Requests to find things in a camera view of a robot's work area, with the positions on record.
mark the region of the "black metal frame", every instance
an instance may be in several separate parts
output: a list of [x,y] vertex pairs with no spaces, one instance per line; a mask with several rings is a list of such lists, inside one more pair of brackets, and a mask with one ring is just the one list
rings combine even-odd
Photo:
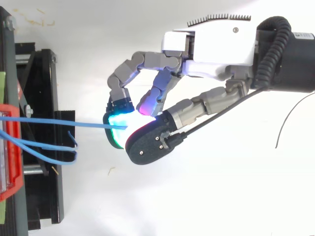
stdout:
[[[0,22],[9,16],[0,7]],[[15,57],[27,54],[27,64],[16,65]],[[55,54],[48,49],[36,52],[34,43],[14,44],[13,31],[0,24],[0,71],[6,72],[5,102],[20,106],[20,116],[25,116],[25,106],[34,110],[33,118],[55,118],[75,121],[74,111],[58,111]],[[18,99],[18,81],[22,96]],[[68,137],[72,126],[21,123],[23,139],[53,145],[74,146]],[[70,152],[37,149],[44,155],[61,161],[71,161]],[[6,220],[0,225],[1,236],[27,236],[28,230],[40,229],[40,219],[51,219],[53,224],[64,218],[63,184],[61,166],[41,161],[23,152],[24,166],[39,164],[43,174],[26,175],[25,185],[17,194],[7,199]]]
[[[16,44],[17,52],[30,55],[28,64],[17,65],[18,79],[23,86],[23,98],[20,99],[21,116],[28,104],[34,110],[33,118],[67,119],[74,121],[74,111],[58,111],[57,80],[55,54],[51,50],[28,52],[23,44]],[[53,145],[74,146],[67,132],[74,135],[74,127],[49,124],[27,124],[22,126],[22,138]],[[70,152],[40,150],[44,155],[61,161],[71,161]],[[63,184],[61,166],[38,160],[29,153],[24,153],[24,165],[40,164],[42,175],[25,176],[28,226],[29,230],[40,229],[40,219],[51,219],[53,224],[63,220]]]

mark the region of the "silver bolt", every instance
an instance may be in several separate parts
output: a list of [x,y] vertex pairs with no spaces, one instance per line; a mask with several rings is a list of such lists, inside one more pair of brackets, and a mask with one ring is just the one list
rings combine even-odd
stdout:
[[13,16],[7,16],[4,21],[4,26],[7,27],[10,31],[14,31],[16,29],[16,20]]
[[52,63],[57,63],[57,57],[56,57],[56,55],[52,55],[51,61],[52,61]]
[[34,111],[33,111],[33,109],[31,108],[31,106],[30,106],[30,105],[26,105],[26,106],[25,106],[25,116],[26,116],[27,118],[31,118],[31,116],[33,115],[33,113],[34,113]]

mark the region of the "blue wire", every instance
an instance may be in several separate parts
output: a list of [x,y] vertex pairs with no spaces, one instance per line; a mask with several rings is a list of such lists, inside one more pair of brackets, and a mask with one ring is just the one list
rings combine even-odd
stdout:
[[[68,135],[70,136],[70,138],[72,139],[72,141],[74,142],[74,144],[76,146],[78,146],[78,144],[76,143],[74,137],[70,134],[70,131],[68,131]],[[38,142],[32,142],[32,141],[28,141],[28,140],[23,140],[23,139],[17,139],[12,137],[12,139],[15,139],[17,141],[19,141],[22,144],[28,145],[28,146],[33,146],[33,147],[38,147],[38,148],[42,148],[44,150],[54,150],[54,151],[76,151],[78,149],[78,147],[65,147],[65,146],[56,146],[56,145],[51,145],[51,144],[43,144],[43,143],[38,143]]]
[[48,163],[51,163],[51,164],[56,164],[56,165],[72,165],[76,162],[77,160],[77,152],[76,151],[72,151],[75,155],[74,155],[74,160],[73,161],[69,161],[69,162],[65,162],[65,161],[58,161],[58,160],[55,160],[55,159],[52,159],[52,158],[49,158],[47,156],[44,156],[40,153],[38,153],[37,151],[25,146],[23,143],[21,143],[19,141],[19,139],[15,139],[13,138],[12,136],[8,135],[7,133],[5,133],[4,131],[0,130],[0,138],[3,138],[3,139],[7,139],[9,140],[10,142],[12,142],[13,144],[15,144],[16,146],[20,147],[21,149],[23,149],[24,151],[27,151],[29,154],[43,160],[43,161],[46,161]]
[[89,128],[103,128],[103,129],[122,129],[125,130],[127,126],[109,125],[109,124],[95,124],[95,123],[82,123],[61,119],[42,119],[42,118],[24,118],[24,117],[0,117],[4,121],[17,121],[28,123],[42,123],[42,124],[60,124],[69,126],[80,126]]

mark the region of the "white background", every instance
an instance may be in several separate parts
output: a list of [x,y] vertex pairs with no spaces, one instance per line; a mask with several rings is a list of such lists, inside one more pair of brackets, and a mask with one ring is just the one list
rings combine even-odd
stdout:
[[[164,32],[212,13],[251,14],[257,25],[282,15],[293,31],[315,32],[311,2],[1,0],[0,5],[17,19],[16,42],[36,42],[37,50],[58,55],[59,109],[76,110],[77,121],[102,123],[108,76],[136,51],[159,52]],[[129,86],[134,104],[153,78],[153,72],[142,72]],[[183,78],[166,108],[219,85]],[[292,113],[274,149],[283,119],[303,96],[260,94],[147,166],[134,165],[123,150],[111,147],[104,130],[77,128],[78,162],[63,168],[65,218],[59,225],[43,222],[30,235],[315,235],[315,96]],[[110,168],[115,169],[108,175]]]

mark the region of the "red plastic holder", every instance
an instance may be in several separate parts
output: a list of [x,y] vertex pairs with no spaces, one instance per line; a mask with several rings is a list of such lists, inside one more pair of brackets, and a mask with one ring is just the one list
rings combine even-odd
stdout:
[[[0,104],[0,116],[19,117],[20,110]],[[14,138],[21,138],[20,123],[0,121],[0,129]],[[0,139],[0,202],[15,194],[23,186],[23,162],[21,149],[13,143]]]

